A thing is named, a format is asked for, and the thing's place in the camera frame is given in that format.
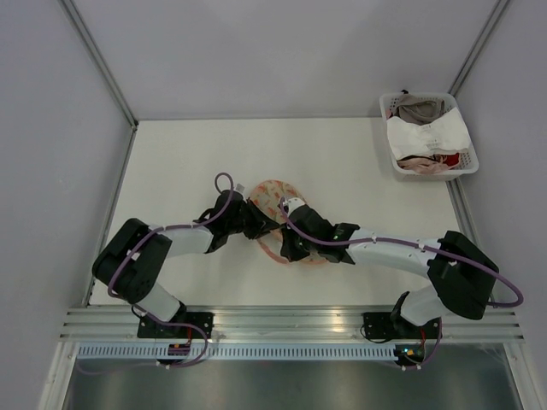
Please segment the floral mesh laundry bag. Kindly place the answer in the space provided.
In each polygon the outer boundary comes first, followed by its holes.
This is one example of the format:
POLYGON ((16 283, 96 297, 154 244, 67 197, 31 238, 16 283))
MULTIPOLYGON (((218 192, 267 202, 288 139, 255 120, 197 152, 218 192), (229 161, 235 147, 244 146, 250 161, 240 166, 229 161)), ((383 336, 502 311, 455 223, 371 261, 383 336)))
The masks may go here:
MULTIPOLYGON (((279 210, 279 200, 284 197, 296 197, 304 202, 303 195, 291 184, 277 179, 267 179, 253 188, 249 199, 271 220, 283 224, 285 220, 279 210)), ((283 237, 280 229, 276 229, 257 239, 258 244, 272 260, 287 265, 289 261, 280 254, 283 237)))

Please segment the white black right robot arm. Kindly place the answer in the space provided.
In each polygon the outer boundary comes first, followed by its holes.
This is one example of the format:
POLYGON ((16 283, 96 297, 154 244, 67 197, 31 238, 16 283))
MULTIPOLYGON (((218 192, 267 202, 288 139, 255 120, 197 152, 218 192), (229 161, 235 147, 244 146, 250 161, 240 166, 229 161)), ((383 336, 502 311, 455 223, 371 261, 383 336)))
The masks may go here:
POLYGON ((331 263, 375 265, 413 273, 426 287, 403 292, 387 314, 391 333, 410 337, 429 322, 453 313, 483 318, 499 270, 458 231, 440 239, 380 237, 359 225, 331 224, 305 202, 285 199, 281 255, 300 261, 318 255, 331 263))

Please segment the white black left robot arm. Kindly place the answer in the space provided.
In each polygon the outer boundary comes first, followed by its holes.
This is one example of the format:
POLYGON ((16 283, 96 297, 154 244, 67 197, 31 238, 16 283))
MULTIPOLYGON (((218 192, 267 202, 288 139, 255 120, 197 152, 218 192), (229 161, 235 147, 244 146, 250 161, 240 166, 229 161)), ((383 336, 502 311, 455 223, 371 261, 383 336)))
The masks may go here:
POLYGON ((184 304, 157 283, 164 262, 181 255, 210 254, 231 235, 257 240, 279 229, 250 199, 222 191, 215 205, 190 224, 154 227, 131 218, 94 261, 91 272, 108 294, 150 314, 166 337, 185 332, 184 304))

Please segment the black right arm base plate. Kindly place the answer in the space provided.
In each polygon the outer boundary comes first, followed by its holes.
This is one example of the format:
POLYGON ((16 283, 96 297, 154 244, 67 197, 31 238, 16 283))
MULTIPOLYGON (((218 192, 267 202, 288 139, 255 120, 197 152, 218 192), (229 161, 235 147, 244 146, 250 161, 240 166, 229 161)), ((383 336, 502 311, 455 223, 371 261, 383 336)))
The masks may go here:
POLYGON ((362 336, 372 343, 388 343, 408 336, 409 329, 388 312, 366 312, 362 314, 362 336))

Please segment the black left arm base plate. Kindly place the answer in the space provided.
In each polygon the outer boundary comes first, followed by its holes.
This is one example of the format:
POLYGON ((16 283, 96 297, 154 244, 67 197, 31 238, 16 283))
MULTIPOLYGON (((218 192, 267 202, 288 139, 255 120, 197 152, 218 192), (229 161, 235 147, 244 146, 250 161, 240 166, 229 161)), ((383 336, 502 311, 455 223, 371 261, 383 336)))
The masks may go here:
POLYGON ((161 322, 146 315, 139 320, 137 338, 142 339, 209 339, 214 327, 211 312, 185 312, 170 322, 161 322))

